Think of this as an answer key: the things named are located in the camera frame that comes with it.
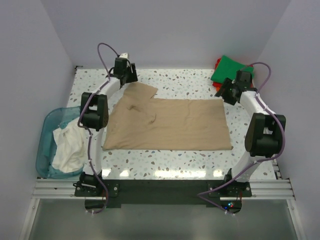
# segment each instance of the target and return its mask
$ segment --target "table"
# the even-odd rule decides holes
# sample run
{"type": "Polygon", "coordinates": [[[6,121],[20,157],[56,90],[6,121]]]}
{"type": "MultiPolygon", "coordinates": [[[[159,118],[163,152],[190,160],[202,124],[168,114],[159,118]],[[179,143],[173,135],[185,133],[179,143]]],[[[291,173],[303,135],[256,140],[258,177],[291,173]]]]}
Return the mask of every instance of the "table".
{"type": "MultiPolygon", "coordinates": [[[[155,98],[163,99],[216,99],[216,90],[210,81],[212,74],[213,70],[210,69],[137,69],[138,81],[158,88],[155,98]]],[[[78,68],[67,107],[79,106],[82,93],[95,90],[105,80],[104,69],[78,68]]],[[[125,88],[109,99],[109,114],[125,88]]],[[[250,123],[249,115],[240,104],[232,106],[224,103],[224,110],[232,150],[101,149],[103,179],[223,179],[224,174],[237,164],[245,151],[245,135],[250,123]]],[[[251,180],[274,179],[276,175],[272,162],[263,162],[251,176],[251,180]]]]}

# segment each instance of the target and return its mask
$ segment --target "laundry basket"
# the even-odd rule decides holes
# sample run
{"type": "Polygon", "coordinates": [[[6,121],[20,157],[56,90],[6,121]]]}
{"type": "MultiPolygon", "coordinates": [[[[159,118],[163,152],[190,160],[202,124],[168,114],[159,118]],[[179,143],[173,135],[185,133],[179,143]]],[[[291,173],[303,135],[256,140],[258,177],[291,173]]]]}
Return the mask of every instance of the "laundry basket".
{"type": "Polygon", "coordinates": [[[78,171],[64,173],[52,167],[57,151],[53,131],[57,128],[64,129],[69,122],[79,116],[80,106],[76,106],[55,109],[45,117],[35,162],[35,168],[42,178],[66,179],[82,172],[82,169],[79,169],[78,171]]]}

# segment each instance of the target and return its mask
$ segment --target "white cloth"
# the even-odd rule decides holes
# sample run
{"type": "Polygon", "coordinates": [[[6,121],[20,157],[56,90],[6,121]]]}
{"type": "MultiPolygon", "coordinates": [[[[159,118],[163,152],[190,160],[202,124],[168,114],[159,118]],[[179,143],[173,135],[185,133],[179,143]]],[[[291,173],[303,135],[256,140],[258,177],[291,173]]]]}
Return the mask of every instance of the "white cloth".
{"type": "Polygon", "coordinates": [[[52,167],[63,173],[72,173],[81,169],[88,156],[85,144],[85,129],[77,126],[79,118],[69,122],[66,128],[53,131],[56,153],[52,167]]]}

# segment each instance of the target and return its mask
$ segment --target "speckled tabletop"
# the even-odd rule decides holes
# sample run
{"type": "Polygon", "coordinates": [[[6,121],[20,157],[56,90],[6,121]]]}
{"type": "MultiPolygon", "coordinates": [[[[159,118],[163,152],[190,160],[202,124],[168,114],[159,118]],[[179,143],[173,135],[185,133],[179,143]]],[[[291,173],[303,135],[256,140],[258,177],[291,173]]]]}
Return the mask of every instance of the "speckled tabletop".
{"type": "MultiPolygon", "coordinates": [[[[155,98],[163,99],[215,99],[216,90],[210,81],[212,73],[213,70],[209,69],[137,69],[138,81],[158,88],[155,98]]],[[[79,106],[82,93],[95,90],[106,80],[105,77],[104,69],[78,68],[67,106],[79,106]]],[[[125,88],[124,86],[109,99],[109,114],[125,88]]],[[[237,164],[245,151],[245,135],[250,123],[249,115],[239,104],[231,106],[224,103],[224,110],[232,150],[101,149],[103,178],[223,179],[224,174],[237,164]]],[[[263,162],[251,176],[251,180],[274,179],[276,177],[271,162],[263,162]]]]}

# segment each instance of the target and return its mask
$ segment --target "wall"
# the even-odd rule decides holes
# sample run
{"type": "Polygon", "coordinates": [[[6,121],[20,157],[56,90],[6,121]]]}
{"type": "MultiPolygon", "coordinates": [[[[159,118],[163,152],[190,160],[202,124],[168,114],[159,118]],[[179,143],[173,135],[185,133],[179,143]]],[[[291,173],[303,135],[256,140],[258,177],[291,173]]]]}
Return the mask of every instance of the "wall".
{"type": "Polygon", "coordinates": [[[318,0],[292,0],[259,57],[273,71],[263,98],[287,118],[287,144],[279,166],[292,181],[310,240],[320,238],[319,12],[318,0]]]}
{"type": "Polygon", "coordinates": [[[18,239],[45,116],[64,106],[73,65],[40,0],[0,7],[0,239],[18,239]]]}
{"type": "MultiPolygon", "coordinates": [[[[138,68],[209,68],[257,60],[290,0],[42,0],[73,64],[102,67],[99,42],[138,68]]],[[[107,64],[114,54],[104,50],[107,64]]]]}

